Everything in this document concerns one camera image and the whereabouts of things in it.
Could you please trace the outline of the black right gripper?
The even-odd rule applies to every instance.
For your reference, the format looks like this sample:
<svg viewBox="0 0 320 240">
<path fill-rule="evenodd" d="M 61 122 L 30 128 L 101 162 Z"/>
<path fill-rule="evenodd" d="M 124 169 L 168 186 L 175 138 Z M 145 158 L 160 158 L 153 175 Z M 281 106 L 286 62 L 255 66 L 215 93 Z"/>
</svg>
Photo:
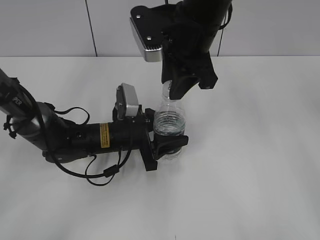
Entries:
<svg viewBox="0 0 320 240">
<path fill-rule="evenodd" d="M 171 81 L 169 98 L 181 100 L 194 86 L 213 89 L 215 73 L 207 43 L 212 38 L 195 22 L 179 22 L 166 29 L 162 49 L 161 83 Z"/>
</svg>

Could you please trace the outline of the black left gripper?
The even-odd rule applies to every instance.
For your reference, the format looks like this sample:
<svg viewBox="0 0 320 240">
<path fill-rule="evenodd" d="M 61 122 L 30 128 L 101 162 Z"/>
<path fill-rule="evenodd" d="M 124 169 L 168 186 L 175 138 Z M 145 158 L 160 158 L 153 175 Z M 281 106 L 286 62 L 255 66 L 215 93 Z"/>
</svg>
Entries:
<svg viewBox="0 0 320 240">
<path fill-rule="evenodd" d="M 115 151 L 126 151 L 123 161 L 119 163 L 122 168 L 128 161 L 131 151 L 139 150 L 146 171 L 155 171 L 160 158 L 171 155 L 186 146 L 189 142 L 187 135 L 159 135 L 155 134 L 153 143 L 149 133 L 153 131 L 155 110 L 146 108 L 142 110 L 139 105 L 135 117 L 126 117 L 118 120 L 116 108 L 112 111 L 111 148 Z"/>
</svg>

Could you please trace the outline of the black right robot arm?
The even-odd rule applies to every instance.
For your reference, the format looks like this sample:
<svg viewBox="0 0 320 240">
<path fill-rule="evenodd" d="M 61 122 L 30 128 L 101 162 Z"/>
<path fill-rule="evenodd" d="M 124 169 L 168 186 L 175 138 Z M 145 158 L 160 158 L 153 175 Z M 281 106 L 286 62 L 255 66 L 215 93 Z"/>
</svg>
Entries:
<svg viewBox="0 0 320 240">
<path fill-rule="evenodd" d="M 210 48 L 232 12 L 230 0 L 183 0 L 176 5 L 162 49 L 161 82 L 171 82 L 171 100 L 182 99 L 195 85 L 202 90 L 214 88 L 218 77 Z"/>
</svg>

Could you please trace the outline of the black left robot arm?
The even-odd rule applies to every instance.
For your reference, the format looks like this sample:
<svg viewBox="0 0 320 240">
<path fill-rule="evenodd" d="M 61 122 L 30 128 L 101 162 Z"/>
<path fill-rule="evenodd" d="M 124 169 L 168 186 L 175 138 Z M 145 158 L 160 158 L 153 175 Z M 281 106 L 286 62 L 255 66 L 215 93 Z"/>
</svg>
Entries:
<svg viewBox="0 0 320 240">
<path fill-rule="evenodd" d="M 65 119 L 62 111 L 46 102 L 37 102 L 19 80 L 0 74 L 0 110 L 6 114 L 3 128 L 12 138 L 21 136 L 42 151 L 50 163 L 63 168 L 98 154 L 139 150 L 145 169 L 154 171 L 158 159 L 188 144 L 180 134 L 165 136 L 153 131 L 155 112 L 138 103 L 132 85 L 122 83 L 116 90 L 112 122 L 77 124 Z"/>
</svg>

